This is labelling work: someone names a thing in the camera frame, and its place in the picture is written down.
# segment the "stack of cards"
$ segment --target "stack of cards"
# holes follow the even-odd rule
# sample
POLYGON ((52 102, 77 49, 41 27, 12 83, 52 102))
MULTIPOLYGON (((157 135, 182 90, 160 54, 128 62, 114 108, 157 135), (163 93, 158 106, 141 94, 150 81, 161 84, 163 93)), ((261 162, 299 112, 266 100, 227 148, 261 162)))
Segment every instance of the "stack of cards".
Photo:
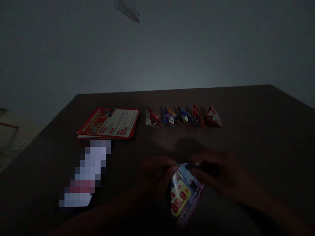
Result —
POLYGON ((130 139, 135 132, 138 109, 97 108, 77 132, 77 139, 130 139))

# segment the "price tag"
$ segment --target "price tag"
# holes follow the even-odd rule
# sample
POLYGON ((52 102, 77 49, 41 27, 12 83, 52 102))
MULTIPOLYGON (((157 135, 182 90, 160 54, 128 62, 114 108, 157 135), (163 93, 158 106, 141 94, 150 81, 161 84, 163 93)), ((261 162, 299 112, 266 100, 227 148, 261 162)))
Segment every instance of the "price tag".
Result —
POLYGON ((171 213, 178 216, 191 196, 191 191, 186 184, 179 180, 171 191, 171 213))

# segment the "card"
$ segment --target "card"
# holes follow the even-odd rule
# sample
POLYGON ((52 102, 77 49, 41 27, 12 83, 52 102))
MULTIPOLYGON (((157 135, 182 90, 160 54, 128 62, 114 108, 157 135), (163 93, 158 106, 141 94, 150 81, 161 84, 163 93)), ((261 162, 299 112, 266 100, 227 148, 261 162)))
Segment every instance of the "card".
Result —
POLYGON ((204 123, 204 119, 203 119, 203 115, 202 113, 199 111, 199 109, 197 108, 197 106, 195 104, 193 104, 193 118, 196 120, 197 124, 205 129, 206 125, 204 123))
POLYGON ((145 124, 153 128, 161 128, 161 117, 149 108, 146 108, 145 124))
POLYGON ((191 164, 178 164, 171 181, 171 215, 180 228, 185 228, 204 190, 191 173, 191 164))
POLYGON ((130 139, 139 114, 138 109, 98 107, 77 132, 77 139, 130 139))

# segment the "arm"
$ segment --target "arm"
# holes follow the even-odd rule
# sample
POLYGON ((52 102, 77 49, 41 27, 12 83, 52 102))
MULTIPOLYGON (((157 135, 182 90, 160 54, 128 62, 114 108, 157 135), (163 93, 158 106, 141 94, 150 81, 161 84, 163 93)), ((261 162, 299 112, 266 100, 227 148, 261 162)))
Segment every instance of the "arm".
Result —
POLYGON ((129 192, 78 215, 53 230, 49 236, 95 235, 100 232, 106 234, 111 226, 132 219, 153 202, 162 200, 167 185, 177 169, 176 162, 165 156, 146 159, 140 168, 135 185, 129 192), (163 167, 168 169, 162 176, 157 176, 157 170, 163 167))
POLYGON ((302 222, 280 202, 262 190, 232 156, 209 149, 191 157, 190 161, 194 163, 206 161, 223 167, 217 178, 199 169, 193 169, 191 173, 224 196, 262 212, 289 234, 314 235, 312 227, 302 222))

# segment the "table surface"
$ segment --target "table surface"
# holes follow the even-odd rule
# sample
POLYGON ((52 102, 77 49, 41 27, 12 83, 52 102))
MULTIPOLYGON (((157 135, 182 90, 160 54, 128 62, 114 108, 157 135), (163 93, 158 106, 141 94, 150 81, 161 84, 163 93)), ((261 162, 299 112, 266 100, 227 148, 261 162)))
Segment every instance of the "table surface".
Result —
MULTIPOLYGON (((77 95, 0 175, 0 227, 8 234, 43 234, 73 215, 54 212, 84 149, 76 131, 96 107, 138 108, 134 138, 112 143, 111 167, 97 195, 105 202, 132 186, 141 162, 166 154, 178 162, 202 148, 232 153, 263 188, 303 219, 315 223, 315 110, 271 85, 77 95), (223 128, 145 125, 145 108, 163 114, 165 105, 203 113, 213 105, 223 128)), ((150 230, 178 228, 165 202, 143 219, 150 230)), ((259 235, 244 210, 206 188, 185 233, 259 235)))

